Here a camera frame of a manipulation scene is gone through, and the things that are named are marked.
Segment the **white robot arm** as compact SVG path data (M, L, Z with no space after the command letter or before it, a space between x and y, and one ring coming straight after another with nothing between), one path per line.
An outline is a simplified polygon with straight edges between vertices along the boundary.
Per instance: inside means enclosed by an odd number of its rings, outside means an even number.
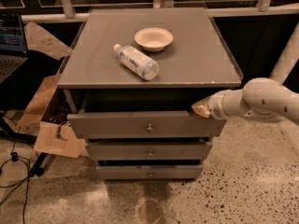
M218 91L192 105L195 114L214 119L242 119L299 125L299 94L277 81L258 77L240 90Z

